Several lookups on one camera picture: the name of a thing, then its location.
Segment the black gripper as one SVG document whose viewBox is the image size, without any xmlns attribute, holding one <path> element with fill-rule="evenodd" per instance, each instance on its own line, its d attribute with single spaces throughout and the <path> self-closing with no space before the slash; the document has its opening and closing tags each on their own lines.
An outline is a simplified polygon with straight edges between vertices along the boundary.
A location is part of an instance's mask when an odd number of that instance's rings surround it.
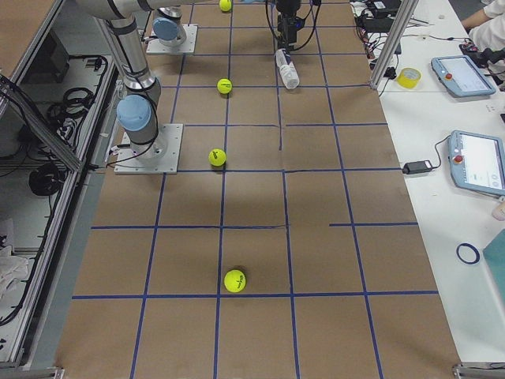
<svg viewBox="0 0 505 379">
<path fill-rule="evenodd" d="M 294 44 L 297 42 L 298 10 L 301 8 L 300 0 L 277 0 L 275 8 L 278 12 L 277 31 L 278 44 Z"/>
</svg>

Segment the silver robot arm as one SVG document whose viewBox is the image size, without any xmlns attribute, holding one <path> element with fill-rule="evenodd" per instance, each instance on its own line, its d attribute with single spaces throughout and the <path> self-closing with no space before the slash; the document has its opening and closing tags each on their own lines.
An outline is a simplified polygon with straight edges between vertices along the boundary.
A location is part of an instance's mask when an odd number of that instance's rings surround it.
<svg viewBox="0 0 505 379">
<path fill-rule="evenodd" d="M 131 92 L 139 92 L 144 98 L 155 100 L 153 89 L 160 89 L 160 84 L 151 72 L 137 32 L 135 12 L 156 12 L 153 20 L 153 32 L 160 43 L 167 46 L 180 46 L 185 40 L 185 29 L 180 23 L 180 6 L 187 1 L 79 1 L 77 3 L 89 15 L 99 20 L 105 28 L 104 36 L 110 44 L 111 52 L 123 69 L 123 81 Z M 290 52 L 297 42 L 297 32 L 305 22 L 297 16 L 301 8 L 299 1 L 273 1 L 278 12 L 277 30 L 273 36 L 277 40 L 275 52 L 276 65 L 282 76 L 282 82 L 289 90 L 299 85 L 299 78 Z"/>
<path fill-rule="evenodd" d="M 180 6 L 158 8 L 152 22 L 152 35 L 144 38 L 148 43 L 160 39 L 161 44 L 168 47 L 178 47 L 186 41 L 186 31 L 181 23 Z"/>
</svg>

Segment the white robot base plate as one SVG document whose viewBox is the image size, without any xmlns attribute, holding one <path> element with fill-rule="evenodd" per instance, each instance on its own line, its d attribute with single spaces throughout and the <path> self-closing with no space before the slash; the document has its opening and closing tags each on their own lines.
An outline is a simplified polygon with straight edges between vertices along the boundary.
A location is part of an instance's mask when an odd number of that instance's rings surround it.
<svg viewBox="0 0 505 379">
<path fill-rule="evenodd" d="M 161 124 L 159 134 L 153 145 L 140 157 L 149 144 L 141 149 L 131 144 L 126 132 L 122 135 L 122 144 L 118 153 L 119 163 L 114 165 L 115 174 L 176 174 L 180 157 L 184 126 L 182 124 Z"/>
<path fill-rule="evenodd" d="M 154 25 L 147 54 L 193 54 L 196 48 L 197 24 Z"/>
</svg>

